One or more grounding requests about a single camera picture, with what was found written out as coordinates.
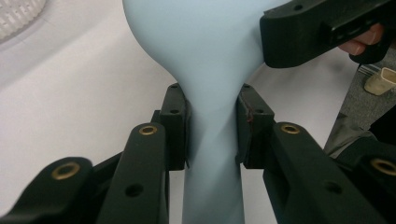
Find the white surface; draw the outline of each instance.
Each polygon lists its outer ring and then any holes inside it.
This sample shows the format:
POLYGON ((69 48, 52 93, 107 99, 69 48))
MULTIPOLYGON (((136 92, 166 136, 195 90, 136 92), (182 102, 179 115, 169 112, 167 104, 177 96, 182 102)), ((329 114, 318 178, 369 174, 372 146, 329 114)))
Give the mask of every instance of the white surface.
MULTIPOLYGON (((334 50, 294 69, 264 67, 251 83, 277 121, 305 126, 323 146, 356 67, 334 50)), ((0 44, 0 214, 51 162, 96 164, 122 151, 173 82, 134 40, 121 1, 48 1, 39 20, 0 44)), ((246 223, 276 223, 262 171, 242 171, 246 223)), ((171 177, 173 224, 183 172, 171 177)))

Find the hand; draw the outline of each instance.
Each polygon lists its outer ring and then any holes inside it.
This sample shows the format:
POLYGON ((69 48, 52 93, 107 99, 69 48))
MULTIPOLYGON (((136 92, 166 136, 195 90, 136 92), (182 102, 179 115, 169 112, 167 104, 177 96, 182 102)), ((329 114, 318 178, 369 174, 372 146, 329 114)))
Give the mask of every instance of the hand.
POLYGON ((370 30, 366 33, 358 35, 345 44, 338 46, 338 48, 351 55, 359 55, 364 52, 367 45, 378 43, 381 40, 382 34, 384 34, 384 27, 378 23, 370 27, 370 30))

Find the screw hole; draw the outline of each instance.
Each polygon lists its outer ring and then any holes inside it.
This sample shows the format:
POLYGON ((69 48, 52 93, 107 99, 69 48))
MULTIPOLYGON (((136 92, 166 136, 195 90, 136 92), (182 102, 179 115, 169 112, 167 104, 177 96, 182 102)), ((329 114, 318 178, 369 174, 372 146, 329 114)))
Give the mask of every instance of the screw hole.
POLYGON ((327 191, 331 193, 341 194, 343 192, 343 189, 333 181, 325 180, 323 182, 323 186, 327 191))
POLYGON ((143 186, 139 184, 131 185, 125 190, 126 196, 131 198, 139 196, 142 192, 143 192, 143 186))
POLYGON ((139 132, 143 135, 150 135, 157 132, 157 128, 154 126, 145 126, 139 130, 139 132))
POLYGON ((296 134, 296 133, 299 133, 300 132, 300 130, 296 127, 296 126, 294 126, 294 125, 290 125, 290 124, 284 124, 284 125, 282 125, 282 127, 280 128, 283 132, 285 132, 285 133, 293 133, 293 134, 296 134))
POLYGON ((386 175, 396 175, 396 165, 391 161, 373 159, 371 160, 371 164, 377 171, 381 173, 386 175))
POLYGON ((74 161, 70 161, 66 164, 58 166, 55 170, 52 171, 52 178, 56 180, 63 180, 69 177, 72 177, 79 171, 78 163, 74 161))
POLYGON ((294 7, 294 11, 299 11, 301 9, 303 9, 302 5, 297 5, 297 6, 294 7))

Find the black plastic bracket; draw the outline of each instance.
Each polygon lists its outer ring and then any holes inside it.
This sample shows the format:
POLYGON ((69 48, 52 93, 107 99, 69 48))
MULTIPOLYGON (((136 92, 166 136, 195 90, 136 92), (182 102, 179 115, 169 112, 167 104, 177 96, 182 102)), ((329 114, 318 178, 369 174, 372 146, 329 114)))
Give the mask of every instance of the black plastic bracket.
POLYGON ((277 123, 270 145, 263 179, 278 223, 388 223, 301 126, 277 123))
POLYGON ((165 128, 136 126, 122 153, 96 223, 168 223, 165 128))
POLYGON ((236 102, 238 124, 237 162, 247 169, 263 169, 265 152, 274 121, 274 112, 260 95, 245 84, 236 102))
POLYGON ((388 34, 378 45, 351 58, 357 63, 379 62, 395 37, 395 8, 395 0, 293 0, 265 11, 260 20, 265 63, 274 68, 306 63, 378 22, 388 34))
POLYGON ((80 219, 94 191, 91 174, 92 164, 84 158, 53 162, 35 177, 0 223, 68 223, 80 219))
POLYGON ((189 142, 190 107, 181 87, 175 83, 168 87, 157 120, 166 130, 169 148, 169 171, 184 170, 189 142))

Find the light blue silicone object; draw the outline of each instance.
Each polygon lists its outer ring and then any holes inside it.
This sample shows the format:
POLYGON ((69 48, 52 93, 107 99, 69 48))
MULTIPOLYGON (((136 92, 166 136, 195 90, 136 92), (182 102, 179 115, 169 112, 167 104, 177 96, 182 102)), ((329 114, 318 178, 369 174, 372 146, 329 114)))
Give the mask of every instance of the light blue silicone object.
POLYGON ((262 64, 262 13, 287 2, 123 0, 135 38, 191 103, 183 224, 245 223, 234 105, 262 64))

